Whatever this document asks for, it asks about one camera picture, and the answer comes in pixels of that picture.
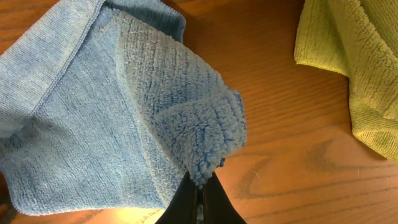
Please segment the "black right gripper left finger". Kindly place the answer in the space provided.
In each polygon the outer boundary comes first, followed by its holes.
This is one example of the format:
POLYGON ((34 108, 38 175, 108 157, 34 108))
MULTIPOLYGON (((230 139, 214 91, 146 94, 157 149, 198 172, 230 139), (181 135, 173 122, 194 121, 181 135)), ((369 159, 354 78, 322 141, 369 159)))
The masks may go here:
POLYGON ((186 172, 172 201, 155 224, 196 224, 198 187, 186 172))

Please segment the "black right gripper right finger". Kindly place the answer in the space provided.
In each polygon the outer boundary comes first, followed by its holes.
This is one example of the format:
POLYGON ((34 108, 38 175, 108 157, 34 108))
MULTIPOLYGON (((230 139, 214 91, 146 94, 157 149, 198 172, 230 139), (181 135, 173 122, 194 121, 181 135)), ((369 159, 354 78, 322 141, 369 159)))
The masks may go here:
POLYGON ((203 186, 203 209, 204 224, 246 224, 214 172, 203 186))

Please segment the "blue microfiber cloth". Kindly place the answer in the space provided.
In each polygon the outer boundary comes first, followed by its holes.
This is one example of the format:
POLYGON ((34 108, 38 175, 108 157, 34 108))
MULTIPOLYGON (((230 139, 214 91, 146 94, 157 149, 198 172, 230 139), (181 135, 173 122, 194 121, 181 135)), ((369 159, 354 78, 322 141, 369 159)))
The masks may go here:
POLYGON ((1 55, 1 172, 26 215, 165 208, 247 138, 161 1, 59 1, 1 55))

